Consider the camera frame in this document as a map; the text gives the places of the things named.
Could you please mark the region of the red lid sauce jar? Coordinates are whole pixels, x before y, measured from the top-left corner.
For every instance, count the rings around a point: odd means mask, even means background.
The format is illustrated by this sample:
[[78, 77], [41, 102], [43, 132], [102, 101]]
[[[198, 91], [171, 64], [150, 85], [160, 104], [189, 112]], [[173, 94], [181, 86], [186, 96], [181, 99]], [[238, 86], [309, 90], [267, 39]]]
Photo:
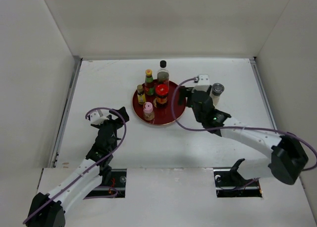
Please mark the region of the red lid sauce jar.
[[156, 105], [157, 107], [165, 107], [168, 103], [169, 87], [165, 84], [159, 84], [156, 86]]

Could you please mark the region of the tall dark vinegar bottle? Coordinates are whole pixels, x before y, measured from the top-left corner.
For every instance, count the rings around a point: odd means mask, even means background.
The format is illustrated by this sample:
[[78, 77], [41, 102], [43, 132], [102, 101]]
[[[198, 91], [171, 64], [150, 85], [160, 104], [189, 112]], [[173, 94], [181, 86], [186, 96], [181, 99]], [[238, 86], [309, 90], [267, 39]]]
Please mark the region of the tall dark vinegar bottle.
[[167, 87], [169, 86], [169, 72], [166, 69], [167, 62], [165, 60], [161, 60], [160, 63], [160, 69], [157, 73], [157, 81], [158, 84], [165, 84]]

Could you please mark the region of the green label chili sauce bottle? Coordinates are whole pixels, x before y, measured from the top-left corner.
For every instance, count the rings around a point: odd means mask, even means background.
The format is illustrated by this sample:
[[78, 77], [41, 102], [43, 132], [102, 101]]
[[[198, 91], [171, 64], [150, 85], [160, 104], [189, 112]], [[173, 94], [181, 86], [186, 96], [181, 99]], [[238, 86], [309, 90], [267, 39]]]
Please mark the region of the green label chili sauce bottle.
[[152, 96], [155, 93], [155, 88], [154, 88], [154, 79], [153, 79], [153, 72], [151, 69], [147, 69], [145, 71], [145, 93], [148, 96]]

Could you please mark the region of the pink lid spice shaker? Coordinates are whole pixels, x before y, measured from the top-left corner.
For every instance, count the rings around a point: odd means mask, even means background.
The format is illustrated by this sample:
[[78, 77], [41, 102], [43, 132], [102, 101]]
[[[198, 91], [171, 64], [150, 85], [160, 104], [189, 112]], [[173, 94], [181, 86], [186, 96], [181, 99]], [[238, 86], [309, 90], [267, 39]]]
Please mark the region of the pink lid spice shaker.
[[151, 102], [145, 102], [143, 104], [143, 117], [146, 121], [151, 121], [155, 118], [153, 104]]

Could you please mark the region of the yellow label small bottle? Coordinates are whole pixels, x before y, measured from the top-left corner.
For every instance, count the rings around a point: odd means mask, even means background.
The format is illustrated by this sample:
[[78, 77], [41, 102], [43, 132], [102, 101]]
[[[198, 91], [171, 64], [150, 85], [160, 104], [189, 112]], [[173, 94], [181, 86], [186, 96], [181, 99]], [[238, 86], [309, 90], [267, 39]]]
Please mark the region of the yellow label small bottle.
[[140, 105], [143, 105], [146, 102], [145, 91], [141, 84], [137, 86], [137, 99]]

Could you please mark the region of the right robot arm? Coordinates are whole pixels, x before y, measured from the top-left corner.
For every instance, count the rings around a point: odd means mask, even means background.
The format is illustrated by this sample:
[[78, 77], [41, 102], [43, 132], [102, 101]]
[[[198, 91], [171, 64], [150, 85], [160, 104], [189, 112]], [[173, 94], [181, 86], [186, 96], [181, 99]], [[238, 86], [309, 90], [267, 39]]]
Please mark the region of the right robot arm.
[[207, 131], [237, 141], [265, 155], [268, 172], [284, 184], [293, 185], [308, 162], [302, 141], [295, 135], [269, 128], [249, 127], [230, 114], [215, 108], [210, 90], [180, 86], [179, 104], [193, 110], [195, 119]]

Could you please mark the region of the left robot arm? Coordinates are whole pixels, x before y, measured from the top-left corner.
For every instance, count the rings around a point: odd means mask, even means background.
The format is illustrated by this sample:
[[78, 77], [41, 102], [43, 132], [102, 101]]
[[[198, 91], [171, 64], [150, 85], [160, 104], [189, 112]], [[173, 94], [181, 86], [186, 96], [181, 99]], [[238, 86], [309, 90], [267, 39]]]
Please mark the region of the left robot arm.
[[114, 152], [123, 143], [117, 136], [120, 128], [126, 129], [129, 115], [125, 107], [118, 110], [103, 107], [88, 111], [85, 118], [98, 129], [94, 144], [76, 170], [62, 183], [47, 193], [37, 193], [32, 200], [27, 218], [27, 227], [63, 227], [70, 210], [98, 186], [107, 186], [111, 181], [109, 163]]

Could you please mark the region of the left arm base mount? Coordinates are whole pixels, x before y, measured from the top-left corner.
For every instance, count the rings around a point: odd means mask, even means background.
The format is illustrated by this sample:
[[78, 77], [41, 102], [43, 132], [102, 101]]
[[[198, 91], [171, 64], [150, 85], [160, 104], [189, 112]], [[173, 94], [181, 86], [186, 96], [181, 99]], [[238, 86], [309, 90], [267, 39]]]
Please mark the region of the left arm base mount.
[[125, 198], [127, 169], [108, 168], [102, 183], [94, 188], [85, 199], [95, 198]]

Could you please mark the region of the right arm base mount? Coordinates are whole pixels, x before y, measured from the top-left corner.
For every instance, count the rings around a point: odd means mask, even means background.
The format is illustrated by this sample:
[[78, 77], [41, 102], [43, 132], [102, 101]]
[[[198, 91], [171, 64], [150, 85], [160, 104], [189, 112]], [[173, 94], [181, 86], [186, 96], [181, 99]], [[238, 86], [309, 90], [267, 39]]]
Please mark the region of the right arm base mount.
[[213, 169], [215, 192], [218, 198], [262, 198], [259, 178], [244, 179], [238, 172], [245, 159], [239, 159], [230, 168]]

